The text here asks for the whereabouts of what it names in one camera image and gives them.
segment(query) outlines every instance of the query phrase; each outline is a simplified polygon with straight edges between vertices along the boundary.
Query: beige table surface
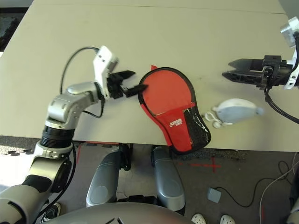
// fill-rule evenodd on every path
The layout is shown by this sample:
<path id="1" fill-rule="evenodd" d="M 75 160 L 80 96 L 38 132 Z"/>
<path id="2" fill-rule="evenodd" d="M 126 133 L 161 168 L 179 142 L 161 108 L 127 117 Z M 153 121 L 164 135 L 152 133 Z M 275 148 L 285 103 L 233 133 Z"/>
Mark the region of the beige table surface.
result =
<path id="1" fill-rule="evenodd" d="M 150 66 L 173 67 L 192 82 L 199 112 L 229 98 L 244 98 L 266 114 L 214 129 L 208 147 L 297 151 L 299 126 L 274 112 L 263 92 L 221 76 L 230 61 L 292 56 L 280 27 L 287 17 L 278 0 L 35 0 L 0 59 L 0 134 L 40 138 L 48 103 L 63 67 L 83 46 L 108 46 L 116 70 L 133 70 L 136 84 Z M 65 85 L 93 80 L 93 52 L 71 64 Z M 275 102 L 299 116 L 298 89 L 272 91 Z M 90 111 L 99 113 L 99 106 Z M 101 119 L 82 114 L 75 140 L 166 144 L 137 97 L 110 100 Z"/>

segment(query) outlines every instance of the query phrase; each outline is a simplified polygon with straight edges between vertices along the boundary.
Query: sneaker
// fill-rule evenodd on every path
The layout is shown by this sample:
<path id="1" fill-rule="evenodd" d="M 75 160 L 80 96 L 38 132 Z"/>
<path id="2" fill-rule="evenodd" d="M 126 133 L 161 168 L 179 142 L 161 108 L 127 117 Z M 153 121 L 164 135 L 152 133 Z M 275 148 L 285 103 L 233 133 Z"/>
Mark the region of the sneaker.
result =
<path id="1" fill-rule="evenodd" d="M 202 214 L 196 213 L 191 221 L 195 224 L 206 224 L 205 218 L 202 216 Z"/>
<path id="2" fill-rule="evenodd" d="M 220 224 L 235 224 L 235 221 L 231 216 L 223 215 L 221 217 Z"/>
<path id="3" fill-rule="evenodd" d="M 59 203 L 55 203 L 52 207 L 47 210 L 42 217 L 41 223 L 47 222 L 51 219 L 54 219 L 59 216 L 61 210 L 61 205 Z"/>

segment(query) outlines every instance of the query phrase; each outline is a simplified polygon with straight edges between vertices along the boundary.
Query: white shoe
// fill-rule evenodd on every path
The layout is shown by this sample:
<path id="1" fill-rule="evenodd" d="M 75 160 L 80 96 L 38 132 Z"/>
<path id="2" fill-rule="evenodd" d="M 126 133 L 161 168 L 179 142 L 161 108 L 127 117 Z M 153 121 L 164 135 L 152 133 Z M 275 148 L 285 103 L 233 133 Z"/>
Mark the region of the white shoe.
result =
<path id="1" fill-rule="evenodd" d="M 192 222 L 195 224 L 206 224 L 205 218 L 202 216 L 202 214 L 196 213 L 192 219 Z"/>
<path id="2" fill-rule="evenodd" d="M 231 216 L 223 215 L 221 217 L 220 224 L 235 224 L 235 221 Z"/>

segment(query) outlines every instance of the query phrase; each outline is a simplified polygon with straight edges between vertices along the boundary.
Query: black wire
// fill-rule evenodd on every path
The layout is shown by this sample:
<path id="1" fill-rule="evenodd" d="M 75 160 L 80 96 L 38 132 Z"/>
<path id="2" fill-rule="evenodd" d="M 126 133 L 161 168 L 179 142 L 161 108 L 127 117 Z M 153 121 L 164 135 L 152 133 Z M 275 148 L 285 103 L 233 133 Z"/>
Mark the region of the black wire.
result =
<path id="1" fill-rule="evenodd" d="M 290 72 L 289 74 L 287 74 L 287 75 L 285 75 L 285 76 L 283 76 L 283 77 L 281 77 L 281 78 L 279 78 L 279 79 L 273 81 L 273 82 L 270 84 L 269 88 L 267 88 L 267 89 L 264 90 L 264 94 L 265 94 L 265 101 L 269 104 L 269 106 L 270 106 L 273 110 L 275 110 L 277 113 L 279 113 L 280 115 L 284 116 L 285 118 L 288 118 L 289 120 L 295 122 L 296 124 L 299 124 L 299 119 L 298 119 L 298 118 L 296 118 L 296 117 L 294 117 L 294 116 L 288 114 L 287 112 L 285 112 L 284 110 L 282 110 L 280 107 L 278 107 L 278 106 L 273 102 L 273 100 L 271 99 L 271 97 L 270 97 L 270 95 L 269 95 L 269 91 L 270 91 L 270 89 L 271 89 L 274 85 L 279 84 L 279 82 L 280 82 L 282 79 L 284 79 L 284 78 L 290 76 L 290 74 L 291 74 L 292 72 L 294 72 L 294 71 L 297 69 L 297 67 L 299 66 L 299 33 L 295 33 L 294 37 L 295 37 L 295 45 L 296 45 L 297 58 L 296 58 L 296 62 L 295 62 L 295 65 L 294 65 L 293 69 L 291 70 L 291 72 Z"/>
<path id="2" fill-rule="evenodd" d="M 280 168 L 280 164 L 281 164 L 282 162 L 286 165 L 286 167 L 287 167 L 287 171 L 289 170 L 289 166 L 288 166 L 288 164 L 287 164 L 285 161 L 279 161 L 279 162 L 278 162 L 278 169 L 279 169 L 279 171 L 280 171 L 280 174 L 284 174 L 284 172 L 282 172 L 282 170 L 281 170 L 281 168 Z M 286 180 L 290 185 L 292 185 L 292 183 L 287 179 L 287 176 L 288 176 L 288 174 L 287 174 L 286 176 L 282 177 L 281 179 L 279 179 L 278 181 Z M 243 208 L 248 208 L 248 207 L 250 207 L 250 206 L 253 204 L 254 199 L 255 199 L 255 196 L 256 196 L 256 189 L 257 189 L 257 186 L 258 186 L 258 184 L 259 184 L 261 181 L 263 181 L 263 180 L 272 180 L 272 181 L 273 181 L 273 180 L 275 180 L 275 178 L 269 178 L 269 177 L 266 177 L 266 178 L 262 178 L 262 179 L 258 180 L 258 181 L 256 182 L 255 186 L 254 186 L 253 196 L 252 196 L 252 199 L 251 199 L 251 201 L 250 201 L 250 203 L 249 203 L 248 205 L 242 205 L 242 204 L 240 204 L 239 202 L 237 202 L 237 201 L 235 200 L 235 198 L 230 194 L 230 192 L 229 192 L 228 190 L 226 190 L 225 188 L 223 188 L 223 187 L 216 187 L 216 188 L 214 188 L 214 189 L 222 189 L 222 190 L 224 190 L 224 191 L 225 191 L 225 192 L 232 198 L 232 200 L 233 200 L 236 204 L 238 204 L 239 206 L 241 206 L 241 207 L 243 207 Z"/>
<path id="3" fill-rule="evenodd" d="M 88 49 L 92 49 L 92 50 L 95 50 L 96 52 L 98 52 L 98 48 L 95 48 L 95 47 L 83 47 L 83 48 L 80 48 L 80 49 L 78 49 L 78 50 L 76 50 L 73 54 L 72 54 L 72 56 L 69 58 L 69 60 L 67 61 L 67 63 L 66 63 L 66 65 L 65 65 L 65 67 L 64 67 L 64 71 L 63 71 L 63 73 L 62 73 L 62 75 L 61 75 L 61 80 L 60 80 L 60 94 L 62 94 L 62 90 L 63 90 L 63 85 L 64 85 L 64 77 L 65 77 L 65 74 L 66 74 L 66 71 L 67 71 L 67 69 L 68 69 L 68 67 L 69 67 L 69 65 L 70 65 L 70 63 L 71 63 L 71 61 L 74 59 L 74 57 L 79 53 L 79 52 L 81 52 L 81 51 L 83 51 L 83 50 L 88 50 Z"/>
<path id="4" fill-rule="evenodd" d="M 66 74 L 66 71 L 71 63 L 71 61 L 74 59 L 74 57 L 81 51 L 83 50 L 88 50 L 88 49 L 92 49 L 94 50 L 95 52 L 98 52 L 99 49 L 98 48 L 95 48 L 95 47 L 83 47 L 83 48 L 80 48 L 78 49 L 77 51 L 75 51 L 72 56 L 69 58 L 69 60 L 67 61 L 65 67 L 64 67 L 64 71 L 62 72 L 62 75 L 61 75 L 61 80 L 60 80 L 60 89 L 59 89 L 59 92 L 60 94 L 62 94 L 62 91 L 63 91 L 63 85 L 64 85 L 64 78 L 65 78 L 65 74 Z M 101 100 L 101 114 L 98 116 L 98 115 L 95 115 L 89 111 L 83 111 L 83 113 L 87 113 L 95 118 L 100 118 L 102 115 L 103 115 L 103 111 L 104 111 L 104 105 L 105 105 L 105 100 Z"/>
<path id="5" fill-rule="evenodd" d="M 70 183 L 71 183 L 71 181 L 72 181 L 72 179 L 74 177 L 75 170 L 76 170 L 77 155 L 76 155 L 76 149 L 75 149 L 74 142 L 72 142 L 72 144 L 73 144 L 73 147 L 72 147 L 72 152 L 73 152 L 73 167 L 72 167 L 72 170 L 71 170 L 71 176 L 70 176 L 67 184 L 65 185 L 64 189 L 60 192 L 60 194 L 50 204 L 48 204 L 46 208 L 44 208 L 43 210 L 41 210 L 38 213 L 37 217 L 40 217 L 43 213 L 45 213 L 50 207 L 52 207 L 60 199 L 60 197 L 65 193 L 65 191 L 69 187 L 69 185 L 70 185 Z"/>

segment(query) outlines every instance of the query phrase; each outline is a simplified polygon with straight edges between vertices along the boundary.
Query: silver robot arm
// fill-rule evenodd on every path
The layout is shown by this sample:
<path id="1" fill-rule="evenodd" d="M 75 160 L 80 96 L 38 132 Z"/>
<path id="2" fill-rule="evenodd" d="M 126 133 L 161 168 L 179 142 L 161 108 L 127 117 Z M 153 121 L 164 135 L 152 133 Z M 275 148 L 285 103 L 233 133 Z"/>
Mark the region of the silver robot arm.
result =
<path id="1" fill-rule="evenodd" d="M 96 81 L 72 85 L 50 103 L 28 176 L 23 184 L 0 193 L 0 224 L 32 224 L 49 196 L 64 189 L 78 119 L 85 108 L 109 98 L 106 82 L 117 63 L 118 59 L 102 46 L 94 59 Z"/>

